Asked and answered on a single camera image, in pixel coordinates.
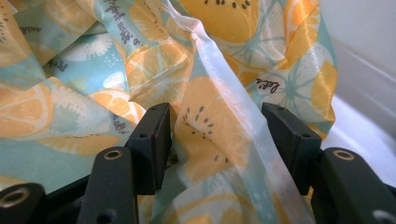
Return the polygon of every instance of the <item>orange slice print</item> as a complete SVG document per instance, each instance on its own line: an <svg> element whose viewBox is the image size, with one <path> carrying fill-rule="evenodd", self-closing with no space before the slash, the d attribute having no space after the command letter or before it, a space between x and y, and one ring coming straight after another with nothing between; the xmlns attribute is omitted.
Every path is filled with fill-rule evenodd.
<svg viewBox="0 0 396 224"><path fill-rule="evenodd" d="M81 35L95 22L90 14L73 0L48 0L44 13L67 32Z"/></svg>
<svg viewBox="0 0 396 224"><path fill-rule="evenodd" d="M22 91L0 83L0 137L40 133L50 125L52 110L50 93L42 84Z"/></svg>
<svg viewBox="0 0 396 224"><path fill-rule="evenodd" d="M190 16L200 20L210 35L244 43L256 34L258 0L180 0Z"/></svg>
<svg viewBox="0 0 396 224"><path fill-rule="evenodd" d="M87 136L59 136L40 138L36 141L64 153L78 155L96 154L108 147L114 147L120 138L112 135L90 134Z"/></svg>
<svg viewBox="0 0 396 224"><path fill-rule="evenodd" d="M184 170L193 182L247 165L251 141L210 77L190 81L175 138L186 151Z"/></svg>
<svg viewBox="0 0 396 224"><path fill-rule="evenodd" d="M103 90L91 93L88 97L114 114L129 120L134 126L146 112L141 105L128 102L129 93L125 91Z"/></svg>
<svg viewBox="0 0 396 224"><path fill-rule="evenodd" d="M158 17L145 0L134 1L129 9L132 20L148 40L160 40L168 37L161 18Z"/></svg>

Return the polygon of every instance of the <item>lemon print fabric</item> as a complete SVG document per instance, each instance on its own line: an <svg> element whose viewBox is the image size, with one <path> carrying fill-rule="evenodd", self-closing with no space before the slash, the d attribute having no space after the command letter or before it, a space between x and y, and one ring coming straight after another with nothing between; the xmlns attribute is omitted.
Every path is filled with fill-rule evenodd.
<svg viewBox="0 0 396 224"><path fill-rule="evenodd" d="M175 127L184 148L186 175L202 181L231 166L246 167L250 140L220 97L210 77L190 81Z"/></svg>
<svg viewBox="0 0 396 224"><path fill-rule="evenodd" d="M52 122L52 113L52 99L43 85L23 91L0 82L0 137L40 133Z"/></svg>
<svg viewBox="0 0 396 224"><path fill-rule="evenodd" d="M312 223L260 107L331 128L318 1L0 0L0 55L1 189L88 175L167 102L173 153L142 222Z"/></svg>
<svg viewBox="0 0 396 224"><path fill-rule="evenodd" d="M244 43L256 33L259 23L258 0L178 2L189 15L200 19L206 30L215 37L231 43Z"/></svg>

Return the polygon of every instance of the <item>yellow lemon print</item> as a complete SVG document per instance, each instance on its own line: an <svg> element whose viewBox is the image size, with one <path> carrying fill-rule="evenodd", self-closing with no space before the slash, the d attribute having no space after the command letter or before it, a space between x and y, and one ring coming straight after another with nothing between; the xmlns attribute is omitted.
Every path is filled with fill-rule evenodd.
<svg viewBox="0 0 396 224"><path fill-rule="evenodd" d="M244 43L256 34L259 21L258 0L179 0L199 19L210 35L231 43Z"/></svg>
<svg viewBox="0 0 396 224"><path fill-rule="evenodd" d="M17 179L8 175L0 175L0 191L13 185L24 184L27 181Z"/></svg>
<svg viewBox="0 0 396 224"><path fill-rule="evenodd" d="M26 59L32 51L20 27L15 22L11 10L5 2L0 2L0 68Z"/></svg>
<svg viewBox="0 0 396 224"><path fill-rule="evenodd" d="M233 69L233 72L244 87L254 81L260 73L266 71L264 68L257 68L246 63L241 63L229 54L223 53L223 55L227 64L230 65L231 69Z"/></svg>
<svg viewBox="0 0 396 224"><path fill-rule="evenodd" d="M192 55L177 42L139 52L126 64L131 100L145 108L168 102L177 114L191 69Z"/></svg>
<svg viewBox="0 0 396 224"><path fill-rule="evenodd" d="M318 39L317 17L318 8L292 32L285 59L279 63L278 69L291 69L314 46Z"/></svg>
<svg viewBox="0 0 396 224"><path fill-rule="evenodd" d="M154 204L154 195L137 195L137 203L139 205L139 214L141 215L139 222L149 224L151 221L152 206Z"/></svg>
<svg viewBox="0 0 396 224"><path fill-rule="evenodd" d="M50 125L52 109L50 93L42 84L22 91L0 83L0 137L40 133Z"/></svg>
<svg viewBox="0 0 396 224"><path fill-rule="evenodd" d="M36 139L38 143L64 153L78 155L96 154L120 141L117 136L90 134L87 136L59 136Z"/></svg>
<svg viewBox="0 0 396 224"><path fill-rule="evenodd" d="M185 57L183 48L176 43L157 45L134 54L125 64L130 90L136 90L159 74L175 67Z"/></svg>
<svg viewBox="0 0 396 224"><path fill-rule="evenodd" d="M229 208L225 210L221 215L221 224L229 223L244 223L244 216L236 209Z"/></svg>
<svg viewBox="0 0 396 224"><path fill-rule="evenodd" d="M95 23L95 19L74 0L48 0L44 13L62 29L81 35Z"/></svg>
<svg viewBox="0 0 396 224"><path fill-rule="evenodd" d="M312 84L311 102L314 108L327 109L332 103L332 96L337 84L337 69L328 61L324 62Z"/></svg>
<svg viewBox="0 0 396 224"><path fill-rule="evenodd" d="M53 49L42 44L29 42L29 45L41 66L49 62L57 54Z"/></svg>
<svg viewBox="0 0 396 224"><path fill-rule="evenodd" d="M198 180L196 176L208 177L232 165L247 165L251 140L210 77L190 81L175 138L186 151L184 169L191 180Z"/></svg>
<svg viewBox="0 0 396 224"><path fill-rule="evenodd" d="M135 126L143 118L146 110L135 102L128 102L129 93L121 90L103 90L89 94L97 104L123 117Z"/></svg>
<svg viewBox="0 0 396 224"><path fill-rule="evenodd" d="M125 48L121 44L117 43L117 41L114 41L114 46L116 47L117 51L119 52L119 55L122 58L122 61L125 62L126 57L127 57Z"/></svg>
<svg viewBox="0 0 396 224"><path fill-rule="evenodd" d="M185 224L198 224L198 223L211 224L211 223L213 223L213 221L212 221L212 218L210 217L210 215L202 214L202 215L190 217L184 223Z"/></svg>
<svg viewBox="0 0 396 224"><path fill-rule="evenodd" d="M173 35L182 41L190 40L191 33L181 29L173 18L168 19L168 22L166 23L166 31L168 34Z"/></svg>
<svg viewBox="0 0 396 224"><path fill-rule="evenodd" d="M37 7L45 0L30 0L30 1L24 1L24 0L8 0L8 2L14 6L19 12L24 11L26 9L29 9L30 7Z"/></svg>
<svg viewBox="0 0 396 224"><path fill-rule="evenodd" d="M166 220L163 223L212 223L212 218L221 216L221 214L218 214L219 211L225 210L225 208L229 207L240 208L242 211L244 211L244 216L251 220L252 223L258 223L253 205L249 200L247 200L247 198L243 196L235 194L218 194L203 197L199 200L194 200L193 202L186 203L185 201L186 200L184 199L182 202L176 202L179 207L173 208L173 210L171 211L168 210L169 216L167 216ZM226 215L230 215L231 211L237 210L227 209L225 210L226 213L223 215L223 217ZM232 217L238 218L237 214L233 214ZM232 222L228 223L245 223L236 222L237 220L239 219L234 219Z"/></svg>
<svg viewBox="0 0 396 224"><path fill-rule="evenodd" d="M75 0L79 6L84 8L87 12L90 13L92 17L94 17L97 21L99 21L96 18L95 11L94 11L94 5L95 5L95 0Z"/></svg>
<svg viewBox="0 0 396 224"><path fill-rule="evenodd" d="M145 0L134 1L129 14L131 19L148 40L160 40L168 37L166 28L163 27L161 17L158 17Z"/></svg>

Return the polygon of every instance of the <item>bag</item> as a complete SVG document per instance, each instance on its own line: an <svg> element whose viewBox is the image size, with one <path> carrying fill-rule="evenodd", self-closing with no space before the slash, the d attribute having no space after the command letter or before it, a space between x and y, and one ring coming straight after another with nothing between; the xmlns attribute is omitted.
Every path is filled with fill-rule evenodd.
<svg viewBox="0 0 396 224"><path fill-rule="evenodd" d="M325 137L337 70L318 1L0 0L0 189L46 192L172 107L174 162L142 223L309 223L261 114Z"/></svg>

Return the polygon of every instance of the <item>transparent plastic sheet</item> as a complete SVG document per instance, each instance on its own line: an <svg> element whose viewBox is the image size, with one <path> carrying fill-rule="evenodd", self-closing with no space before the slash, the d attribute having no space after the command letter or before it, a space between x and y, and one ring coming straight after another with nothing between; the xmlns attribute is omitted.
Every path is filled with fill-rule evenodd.
<svg viewBox="0 0 396 224"><path fill-rule="evenodd" d="M76 2L10 1L19 12L8 30L25 53L0 68L0 115L34 128L2 129L2 188L29 181L53 191L88 174L95 153L122 146L145 108L169 102L178 162L155 197L139 197L142 223L312 222L260 105L283 105L329 131L336 70L317 2L235 1L258 17L238 43L184 1L173 4L185 16L165 0Z"/></svg>

